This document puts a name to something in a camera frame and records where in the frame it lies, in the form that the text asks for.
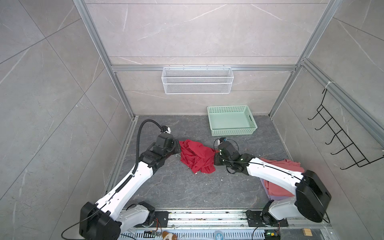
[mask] green plastic basket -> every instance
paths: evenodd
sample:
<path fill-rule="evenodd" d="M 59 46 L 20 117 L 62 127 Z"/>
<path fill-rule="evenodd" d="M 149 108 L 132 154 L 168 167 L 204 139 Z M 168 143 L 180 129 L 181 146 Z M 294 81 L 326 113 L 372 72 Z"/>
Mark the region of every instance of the green plastic basket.
<path fill-rule="evenodd" d="M 209 106 L 207 110 L 212 136 L 250 135 L 257 128 L 247 105 Z"/>

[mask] folded clothes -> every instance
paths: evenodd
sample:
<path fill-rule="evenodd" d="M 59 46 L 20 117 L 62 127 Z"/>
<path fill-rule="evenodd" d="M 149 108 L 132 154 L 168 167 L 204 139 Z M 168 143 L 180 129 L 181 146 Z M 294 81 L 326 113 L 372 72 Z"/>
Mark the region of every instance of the folded clothes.
<path fill-rule="evenodd" d="M 299 162 L 293 162 L 289 159 L 284 159 L 282 161 L 275 161 L 275 160 L 268 160 L 265 158 L 260 158 L 264 162 L 270 163 L 272 165 L 275 165 L 277 167 L 281 167 L 287 170 L 296 171 L 296 172 L 304 172 L 304 168 L 300 167 Z M 274 183 L 271 183 L 267 180 L 264 180 L 264 186 L 266 188 L 266 192 L 270 196 L 278 196 L 278 197 L 293 197 L 294 195 L 289 192 L 288 190 L 285 190 L 284 188 L 277 186 Z"/>
<path fill-rule="evenodd" d="M 213 173 L 215 151 L 210 147 L 205 147 L 200 142 L 189 139 L 179 141 L 181 146 L 181 161 L 187 165 L 193 173 Z"/>

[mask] wall hook rack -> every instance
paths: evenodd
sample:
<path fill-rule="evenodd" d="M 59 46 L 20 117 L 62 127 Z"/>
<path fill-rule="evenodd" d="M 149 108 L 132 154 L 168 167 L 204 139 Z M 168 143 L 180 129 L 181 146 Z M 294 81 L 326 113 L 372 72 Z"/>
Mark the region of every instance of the wall hook rack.
<path fill-rule="evenodd" d="M 325 123 L 324 123 L 324 125 L 322 125 L 319 129 L 317 129 L 317 128 L 315 128 L 315 130 L 320 130 L 320 129 L 322 129 L 324 126 L 328 126 L 331 130 L 332 130 L 332 132 L 333 132 L 333 138 L 331 139 L 331 141 L 329 142 L 329 143 L 325 143 L 325 144 L 327 144 L 327 145 L 330 145 L 331 143 L 332 143 L 332 141 L 335 139 L 335 137 L 339 140 L 339 142 L 341 143 L 341 145 L 343 146 L 343 148 L 340 150 L 340 151 L 338 151 L 337 153 L 331 153 L 331 155 L 336 155 L 336 154 L 338 154 L 338 153 L 340 153 L 341 151 L 343 151 L 343 150 L 346 150 L 347 152 L 348 152 L 348 154 L 349 154 L 349 156 L 352 158 L 352 160 L 355 162 L 354 164 L 352 164 L 352 165 L 350 165 L 349 167 L 346 167 L 346 168 L 340 168 L 341 170 L 345 170 L 345 169 L 348 169 L 348 168 L 350 168 L 350 167 L 352 167 L 352 166 L 355 166 L 355 165 L 357 165 L 358 167 L 364 167 L 365 165 L 368 165 L 368 164 L 371 164 L 371 163 L 373 163 L 373 162 L 375 162 L 375 161 L 377 161 L 377 160 L 380 160 L 380 159 L 382 159 L 382 158 L 384 158 L 384 155 L 381 157 L 381 158 L 378 158 L 378 159 L 375 159 L 375 160 L 373 160 L 373 161 L 369 161 L 366 157 L 365 157 L 365 155 L 360 151 L 360 149 L 356 146 L 356 144 L 352 141 L 352 139 L 348 136 L 348 134 L 344 131 L 344 129 L 340 126 L 340 124 L 336 121 L 336 119 L 334 119 L 333 118 L 333 116 L 328 112 L 328 110 L 323 106 L 323 102 L 324 102 L 324 98 L 325 98 L 325 94 L 327 93 L 327 89 L 325 88 L 324 90 L 323 90 L 323 92 L 322 92 L 322 94 L 324 94 L 324 96 L 323 96 L 323 99 L 322 99 L 322 101 L 321 101 L 321 104 L 320 104 L 320 106 L 316 109 L 316 111 L 317 111 L 317 113 L 316 113 L 316 115 L 313 117 L 313 118 L 308 118 L 308 120 L 313 120 L 317 115 L 320 115 L 321 117 L 322 117 L 322 119 L 325 121 Z M 324 111 L 326 111 L 327 113 L 328 113 L 328 115 L 331 117 L 329 120 L 326 120 L 325 118 L 324 118 L 324 116 L 321 114 L 321 111 L 322 110 L 324 110 Z M 340 130 L 339 131 L 335 131 L 332 127 L 331 127 L 331 125 L 329 124 L 329 122 L 331 121 L 331 120 L 333 120 L 338 126 L 339 126 L 339 128 L 340 128 Z M 346 145 L 344 145 L 344 143 L 341 141 L 341 139 L 339 138 L 339 136 L 338 136 L 338 134 L 339 133 L 341 133 L 341 132 L 343 132 L 347 137 L 348 137 L 348 139 L 351 141 L 351 144 L 348 144 L 347 146 Z M 349 152 L 349 150 L 348 150 L 348 147 L 350 147 L 350 146 L 354 146 L 354 147 L 356 147 L 356 149 L 360 152 L 360 154 L 363 156 L 363 159 L 362 160 L 359 160 L 359 161 L 356 161 L 355 160 L 355 158 L 351 155 L 351 153 Z"/>

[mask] stuffed toy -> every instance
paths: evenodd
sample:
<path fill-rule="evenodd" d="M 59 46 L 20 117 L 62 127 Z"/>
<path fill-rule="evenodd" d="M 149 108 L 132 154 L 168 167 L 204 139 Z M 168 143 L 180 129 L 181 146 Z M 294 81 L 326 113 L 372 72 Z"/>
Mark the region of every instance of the stuffed toy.
<path fill-rule="evenodd" d="M 163 240 L 177 240 L 177 236 L 173 233 L 164 231 L 162 234 Z"/>

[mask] wire mesh basket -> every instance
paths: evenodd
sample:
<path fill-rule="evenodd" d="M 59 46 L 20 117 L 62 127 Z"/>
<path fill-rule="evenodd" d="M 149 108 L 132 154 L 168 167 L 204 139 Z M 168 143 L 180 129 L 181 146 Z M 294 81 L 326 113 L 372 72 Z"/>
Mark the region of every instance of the wire mesh basket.
<path fill-rule="evenodd" d="M 166 94 L 229 93 L 233 82 L 230 67 L 167 67 L 161 75 Z"/>

